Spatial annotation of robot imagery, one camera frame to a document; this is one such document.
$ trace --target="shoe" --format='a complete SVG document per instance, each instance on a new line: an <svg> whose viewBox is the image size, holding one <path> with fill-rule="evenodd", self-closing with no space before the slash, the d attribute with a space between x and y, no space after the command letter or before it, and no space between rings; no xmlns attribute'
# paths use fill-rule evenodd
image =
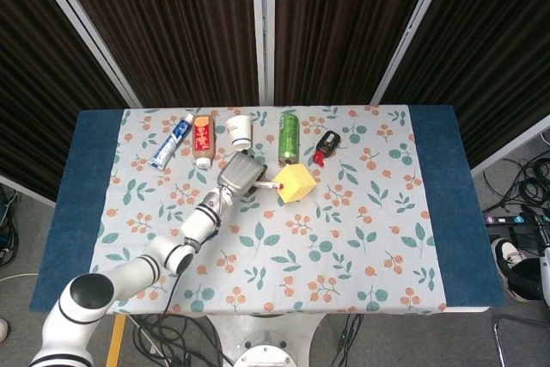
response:
<svg viewBox="0 0 550 367"><path fill-rule="evenodd" d="M520 253L517 248L514 247L514 244L504 238L498 238L493 241L491 243L491 249L495 263L497 264L498 275L502 279L508 294L510 294L514 301L518 303L528 303L529 301L532 301L530 297L525 297L520 291L516 291L512 286L510 286L508 278L502 273L497 263L497 260L505 260L508 263L508 267L512 269L514 266L525 260L525 255Z"/></svg>
<svg viewBox="0 0 550 367"><path fill-rule="evenodd" d="M8 337L9 326L6 320L0 318L0 343Z"/></svg>

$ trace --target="floral tablecloth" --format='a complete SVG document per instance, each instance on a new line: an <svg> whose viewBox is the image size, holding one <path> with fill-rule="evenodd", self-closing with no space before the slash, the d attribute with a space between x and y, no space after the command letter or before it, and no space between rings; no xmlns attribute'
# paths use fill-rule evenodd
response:
<svg viewBox="0 0 550 367"><path fill-rule="evenodd" d="M186 139L164 172L147 160L186 113L216 120L211 169L193 165ZM298 116L300 162L318 182L285 205L276 191L236 199L220 233L184 272L175 313L267 314L383 312L429 314L445 307L430 213L407 106L228 107L126 110L106 194L91 271L139 256L155 236L179 227L217 185L233 150L224 122L253 120L256 159L267 177L279 171L278 120ZM342 141L321 168L312 162L325 131ZM162 312L175 281L159 281L111 312Z"/></svg>

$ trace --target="green drink can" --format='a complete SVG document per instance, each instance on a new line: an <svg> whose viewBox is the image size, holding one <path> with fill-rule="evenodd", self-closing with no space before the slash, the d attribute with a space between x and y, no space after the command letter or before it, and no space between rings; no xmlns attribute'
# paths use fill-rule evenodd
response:
<svg viewBox="0 0 550 367"><path fill-rule="evenodd" d="M300 123L290 113L281 116L278 127L278 162L281 165L298 163Z"/></svg>

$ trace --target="yellow toy block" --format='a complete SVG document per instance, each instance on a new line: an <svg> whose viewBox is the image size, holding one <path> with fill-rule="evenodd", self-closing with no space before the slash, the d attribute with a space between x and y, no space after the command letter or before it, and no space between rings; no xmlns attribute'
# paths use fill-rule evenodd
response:
<svg viewBox="0 0 550 367"><path fill-rule="evenodd" d="M317 185L314 177L301 163L287 165L273 181L283 184L283 189L278 189L278 194L285 203L299 201Z"/></svg>

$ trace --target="blue toothpaste tube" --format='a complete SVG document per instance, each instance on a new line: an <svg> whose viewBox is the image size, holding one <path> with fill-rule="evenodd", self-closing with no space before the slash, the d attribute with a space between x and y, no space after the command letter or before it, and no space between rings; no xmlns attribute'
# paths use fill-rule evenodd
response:
<svg viewBox="0 0 550 367"><path fill-rule="evenodd" d="M178 125L174 128L172 133L166 138L164 144L158 149L158 151L149 159L149 163L160 170L166 168L166 164L170 157L174 154L175 150L186 137L187 133L191 131L193 127L193 116L188 113L185 119L181 119Z"/></svg>

